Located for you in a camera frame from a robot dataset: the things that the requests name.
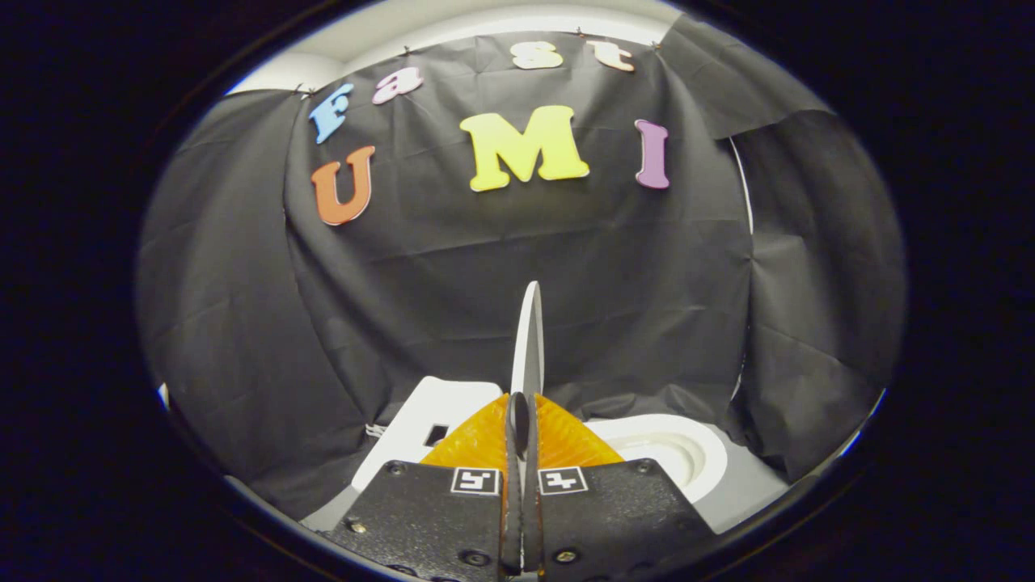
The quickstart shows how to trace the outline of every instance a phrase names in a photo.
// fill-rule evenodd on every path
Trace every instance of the white ceiling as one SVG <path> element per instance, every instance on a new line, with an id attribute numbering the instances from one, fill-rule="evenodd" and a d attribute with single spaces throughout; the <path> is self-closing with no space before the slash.
<path id="1" fill-rule="evenodd" d="M 477 34 L 571 31 L 650 45 L 682 11 L 657 0 L 384 0 L 339 19 L 254 70 L 230 92 L 320 88 L 404 52 Z"/>

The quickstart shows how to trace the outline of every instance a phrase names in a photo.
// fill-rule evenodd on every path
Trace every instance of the yellow letter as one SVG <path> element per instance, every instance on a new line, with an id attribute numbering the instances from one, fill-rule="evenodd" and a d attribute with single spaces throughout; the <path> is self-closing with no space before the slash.
<path id="1" fill-rule="evenodd" d="M 514 64 L 521 68 L 553 68 L 564 62 L 564 57 L 555 53 L 557 47 L 545 40 L 536 40 L 510 47 L 510 54 L 514 56 Z"/>
<path id="2" fill-rule="evenodd" d="M 500 170 L 500 159 L 523 182 L 532 179 L 535 161 L 542 151 L 539 177 L 544 180 L 581 178 L 589 174 L 589 165 L 579 157 L 571 135 L 570 107 L 551 105 L 537 108 L 522 135 L 498 113 L 483 113 L 460 122 L 471 134 L 474 145 L 475 176 L 471 190 L 483 192 L 510 183 L 510 176 Z"/>
<path id="3" fill-rule="evenodd" d="M 593 46 L 593 56 L 596 60 L 602 62 L 603 64 L 617 68 L 618 70 L 627 70 L 631 72 L 635 67 L 630 63 L 623 62 L 622 57 L 631 57 L 628 51 L 623 51 L 618 48 L 618 45 L 614 42 L 604 42 L 602 40 L 589 40 L 589 45 Z"/>

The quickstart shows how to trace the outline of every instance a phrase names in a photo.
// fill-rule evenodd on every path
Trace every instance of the wrinkled fabric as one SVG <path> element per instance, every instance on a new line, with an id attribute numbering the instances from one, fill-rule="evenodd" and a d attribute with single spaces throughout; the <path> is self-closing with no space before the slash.
<path id="1" fill-rule="evenodd" d="M 508 388 L 521 300 L 538 281 L 546 397 L 582 419 L 719 424 L 795 478 L 888 378 L 900 242 L 836 117 L 724 38 L 681 19 L 660 50 L 614 40 L 630 74 L 598 62 L 589 37 L 498 34 L 304 99 L 225 97 L 170 162 L 139 262 L 142 338 L 187 424 L 229 473 L 304 517 L 351 481 L 373 445 L 363 426 L 389 421 L 422 377 Z M 527 40 L 564 63 L 516 68 L 509 47 Z M 406 66 L 423 84 L 373 105 L 378 81 Z M 317 145 L 308 115 L 346 82 L 345 122 Z M 460 122 L 498 113 L 524 130 L 548 105 L 574 110 L 589 176 L 472 192 Z M 638 119 L 669 132 L 667 190 L 635 181 Z M 372 145 L 368 206 L 324 224 L 313 172 L 343 163 L 348 200 L 344 161 Z"/>

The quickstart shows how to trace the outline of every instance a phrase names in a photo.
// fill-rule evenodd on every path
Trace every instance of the orange letter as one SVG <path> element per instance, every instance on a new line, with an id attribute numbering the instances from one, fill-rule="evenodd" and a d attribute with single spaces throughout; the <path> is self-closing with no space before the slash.
<path id="1" fill-rule="evenodd" d="M 332 227 L 344 225 L 363 213 L 371 203 L 371 156 L 374 146 L 357 149 L 345 161 L 352 166 L 352 182 L 355 194 L 352 200 L 342 204 L 337 199 L 337 171 L 341 162 L 331 162 L 313 172 L 313 185 L 317 187 L 317 212 L 324 223 Z"/>

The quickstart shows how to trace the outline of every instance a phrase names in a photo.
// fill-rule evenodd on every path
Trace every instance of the pink letter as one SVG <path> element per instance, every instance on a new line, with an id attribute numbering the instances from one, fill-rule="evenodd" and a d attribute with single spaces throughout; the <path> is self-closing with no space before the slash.
<path id="1" fill-rule="evenodd" d="M 634 125 L 643 138 L 643 163 L 637 172 L 637 181 L 656 190 L 669 187 L 669 178 L 664 176 L 664 139 L 669 130 L 643 119 L 637 119 Z"/>

